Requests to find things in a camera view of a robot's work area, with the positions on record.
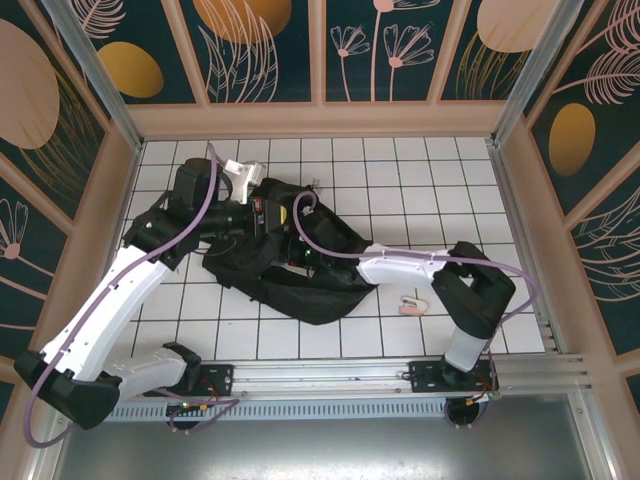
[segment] flower illustration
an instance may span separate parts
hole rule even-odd
[[[344,67],[344,59],[351,55],[360,55],[371,49],[369,42],[366,42],[366,35],[362,31],[362,27],[346,27],[344,32],[341,27],[333,27],[331,29],[331,39],[336,47],[336,51],[340,56],[340,64],[342,66],[342,83],[344,84],[344,93],[347,95],[347,101],[351,101],[349,95],[349,87],[347,85],[347,74]]]
[[[420,8],[433,7],[440,3],[440,0],[373,0],[373,6],[382,13],[393,10],[418,10]]]
[[[22,239],[27,228],[29,219],[29,209],[21,202],[16,202],[15,208],[11,209],[11,204],[6,198],[0,199],[0,259],[19,260],[29,267],[53,277],[53,273],[30,262],[20,255]],[[0,276],[0,283],[15,288],[33,297],[44,300],[46,295],[36,292],[24,285],[16,283],[8,278]]]
[[[431,43],[429,27],[407,27],[398,37],[398,25],[384,29],[384,46],[391,66],[391,80],[389,83],[389,100],[393,101],[393,79],[396,68],[420,65],[433,60],[433,49],[428,49]]]
[[[27,228],[29,209],[16,202],[15,210],[6,198],[0,200],[0,258],[15,260],[20,256],[20,243]]]

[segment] white plastic part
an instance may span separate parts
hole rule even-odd
[[[146,255],[145,252],[132,246],[118,250],[109,272],[100,285],[64,330],[42,349],[45,362],[50,363],[53,360],[80,317],[100,292],[108,286],[111,279],[144,255]],[[171,270],[161,262],[145,262],[125,276],[118,288],[112,290],[89,317],[69,350],[63,352],[64,356],[56,366],[56,370],[61,373],[71,370],[74,372],[74,380],[95,380],[102,372],[109,351],[131,320],[134,311],[170,273]]]
[[[180,355],[166,348],[159,348],[148,355],[108,361],[104,371],[120,377],[119,402],[137,397],[161,387],[178,383],[187,364]]]
[[[444,358],[449,365],[463,372],[470,371],[487,345],[486,338],[476,338],[456,327]]]
[[[249,186],[259,184],[267,176],[267,169],[260,162],[239,163],[227,160],[224,171],[228,174],[233,186],[229,199],[240,202],[242,205],[247,203]]]
[[[371,285],[381,283],[400,283],[414,287],[431,286],[433,274],[442,270],[447,262],[435,262],[430,258],[415,258],[410,256],[384,256],[384,252],[409,252],[398,248],[389,248],[379,243],[374,243],[365,252],[383,252],[383,256],[360,260],[357,266],[358,273]],[[447,250],[437,252],[425,252],[434,255],[448,255]]]

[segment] white tile floor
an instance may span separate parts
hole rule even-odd
[[[481,138],[216,140],[218,154],[269,163],[269,175],[317,183],[322,201],[366,238],[417,250],[479,244],[489,258],[520,266],[496,177]],[[179,165],[205,154],[205,141],[145,147],[130,220],[173,183]],[[137,354],[178,340],[205,360],[273,360],[440,355],[454,324],[433,291],[384,285],[347,317],[311,326],[222,289],[191,254],[145,302],[114,353]],[[525,283],[509,308],[528,297]],[[429,303],[422,318],[398,316],[401,295]],[[536,315],[507,322],[494,353],[544,352]]]

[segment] small pink object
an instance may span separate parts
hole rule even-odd
[[[411,317],[419,317],[424,315],[424,313],[429,308],[429,305],[424,300],[420,300],[419,298],[413,298],[409,296],[400,297],[400,307],[398,308],[398,313],[400,315],[408,315]]]

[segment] black backpack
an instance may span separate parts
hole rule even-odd
[[[223,287],[236,287],[285,315],[323,325],[347,315],[375,286],[356,270],[358,260],[321,255],[300,241],[293,222],[293,201],[305,190],[312,189],[265,178],[251,196],[284,206],[288,212],[285,225],[261,237],[237,239],[227,252],[228,240],[214,240],[202,265]],[[310,205],[311,199],[300,204]],[[301,223],[312,240],[329,250],[361,253],[372,243],[320,201],[313,213],[301,216]],[[287,268],[289,263],[298,268]]]

